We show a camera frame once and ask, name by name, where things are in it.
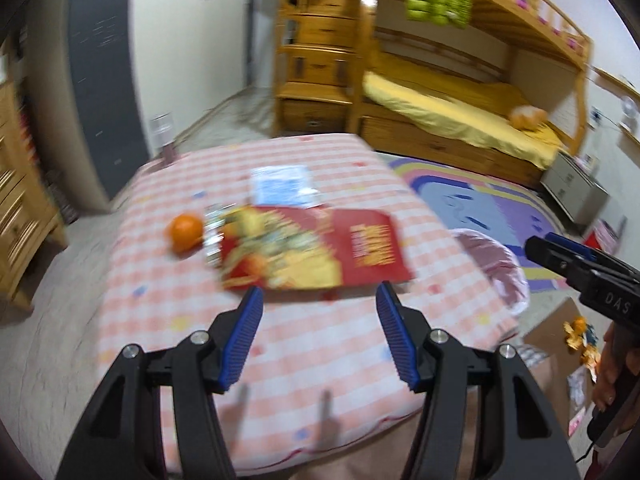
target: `gray door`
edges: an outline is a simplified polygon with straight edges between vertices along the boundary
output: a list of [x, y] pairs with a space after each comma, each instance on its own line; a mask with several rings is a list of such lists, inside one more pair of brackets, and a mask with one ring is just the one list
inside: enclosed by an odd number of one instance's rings
[[127, 1], [69, 0], [69, 65], [76, 106], [109, 198], [149, 159], [131, 75]]

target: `wooden bed frame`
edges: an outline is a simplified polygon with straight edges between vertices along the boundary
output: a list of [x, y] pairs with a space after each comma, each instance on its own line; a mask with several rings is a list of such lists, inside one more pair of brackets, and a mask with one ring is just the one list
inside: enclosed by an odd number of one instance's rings
[[[538, 184], [543, 171], [526, 160], [430, 134], [408, 118], [367, 99], [363, 92], [363, 78], [367, 59], [374, 46], [373, 39], [377, 36], [383, 40], [383, 44], [402, 43], [412, 49], [447, 58], [449, 68], [413, 57], [399, 57], [440, 72], [482, 81], [510, 82], [519, 50], [527, 50], [571, 66], [576, 71], [574, 92], [577, 127], [569, 135], [554, 124], [548, 125], [569, 153], [575, 155], [580, 150], [587, 123], [585, 90], [591, 40], [549, 0], [473, 0], [470, 25], [507, 44], [508, 55], [503, 66], [495, 66], [428, 38], [399, 30], [376, 28], [378, 0], [331, 0], [333, 7], [328, 10], [312, 7], [309, 0], [299, 1], [298, 6], [293, 7], [289, 0], [280, 0], [276, 19], [274, 135], [279, 135], [283, 128], [339, 131], [342, 125], [345, 131], [361, 135], [372, 148], [382, 152], [416, 156], [524, 186], [534, 187]], [[283, 44], [287, 19], [318, 20], [316, 16], [327, 18], [320, 18], [325, 22], [314, 31], [311, 41], [307, 35], [307, 41], [301, 40], [300, 44]], [[331, 46], [333, 43], [328, 35], [337, 46]], [[314, 64], [309, 62], [309, 66], [316, 71], [309, 71], [308, 76], [305, 72], [302, 79], [292, 79], [290, 72], [293, 60], [302, 62], [300, 50], [310, 48], [316, 59], [320, 56], [318, 50], [324, 51], [321, 61]], [[460, 67], [458, 70], [451, 68], [452, 60]], [[348, 81], [344, 78], [337, 80], [335, 71], [331, 69], [332, 61], [342, 65], [348, 63]], [[324, 71], [322, 75], [318, 72], [320, 68]]]
[[[412, 49], [428, 51], [443, 58], [452, 59], [460, 67], [472, 70], [452, 70], [440, 65], [409, 58], [412, 62], [428, 66], [443, 73], [476, 80], [509, 82], [518, 49], [562, 62], [576, 69], [575, 97], [577, 103], [577, 127], [569, 136], [552, 123], [567, 151], [575, 155], [580, 150], [586, 133], [586, 71], [588, 70], [590, 39], [548, 0], [474, 0], [471, 26], [487, 32], [509, 46], [504, 67], [498, 67], [446, 44], [398, 30], [375, 26], [375, 7], [361, 6], [359, 57], [366, 60], [372, 49], [372, 38], [385, 42], [402, 43]], [[483, 78], [470, 73], [482, 73]], [[356, 81], [362, 84], [358, 74]], [[359, 133], [374, 149], [416, 156], [455, 166], [463, 170], [503, 178], [516, 184], [535, 187], [543, 171], [526, 160], [521, 160], [494, 149], [476, 148], [466, 142], [447, 139], [427, 133], [408, 118], [367, 99], [362, 88], [354, 89], [348, 131]]]

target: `bolt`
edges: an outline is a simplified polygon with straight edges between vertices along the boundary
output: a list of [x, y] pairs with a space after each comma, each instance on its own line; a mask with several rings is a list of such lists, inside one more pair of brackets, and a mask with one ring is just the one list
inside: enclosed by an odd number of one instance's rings
[[513, 359], [516, 357], [516, 349], [509, 344], [502, 345], [500, 346], [500, 355], [505, 359]]
[[439, 345], [446, 343], [449, 340], [449, 334], [439, 328], [432, 330], [429, 337], [434, 343], [438, 343]]
[[125, 359], [133, 359], [140, 353], [140, 347], [138, 345], [127, 345], [122, 349], [122, 355]]
[[209, 332], [206, 330], [196, 330], [189, 336], [190, 341], [194, 345], [204, 345], [209, 340]]

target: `red package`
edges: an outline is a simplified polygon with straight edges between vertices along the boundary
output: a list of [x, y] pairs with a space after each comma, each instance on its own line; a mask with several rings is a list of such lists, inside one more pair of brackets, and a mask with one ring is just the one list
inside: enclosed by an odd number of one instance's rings
[[412, 278], [388, 214], [243, 206], [224, 216], [225, 288], [314, 289]]

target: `yellow mattress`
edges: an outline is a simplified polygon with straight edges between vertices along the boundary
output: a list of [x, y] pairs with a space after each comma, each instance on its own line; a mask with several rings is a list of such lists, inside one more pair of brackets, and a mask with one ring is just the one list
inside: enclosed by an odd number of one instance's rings
[[512, 85], [475, 83], [438, 74], [383, 52], [376, 52], [369, 64], [378, 73], [365, 74], [365, 94], [430, 134], [463, 140], [479, 148], [495, 148], [528, 160], [541, 170], [551, 165], [562, 146], [546, 124], [535, 131], [521, 131], [498, 115], [527, 103]]

